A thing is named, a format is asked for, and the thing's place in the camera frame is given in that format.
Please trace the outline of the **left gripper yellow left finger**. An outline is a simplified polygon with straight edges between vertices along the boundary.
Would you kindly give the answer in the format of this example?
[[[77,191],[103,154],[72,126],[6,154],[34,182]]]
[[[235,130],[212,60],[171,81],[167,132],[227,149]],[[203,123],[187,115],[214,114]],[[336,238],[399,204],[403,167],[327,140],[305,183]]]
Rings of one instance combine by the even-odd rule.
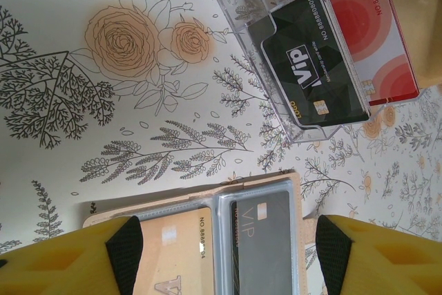
[[[2,294],[132,294],[143,250],[121,217],[1,255]]]

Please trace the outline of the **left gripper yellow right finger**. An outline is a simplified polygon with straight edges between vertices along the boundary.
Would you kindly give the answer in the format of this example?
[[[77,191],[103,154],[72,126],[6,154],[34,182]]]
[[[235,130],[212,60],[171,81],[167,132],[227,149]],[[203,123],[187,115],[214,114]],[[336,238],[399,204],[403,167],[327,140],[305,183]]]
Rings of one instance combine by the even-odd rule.
[[[329,294],[440,294],[441,243],[321,215],[316,251]]]

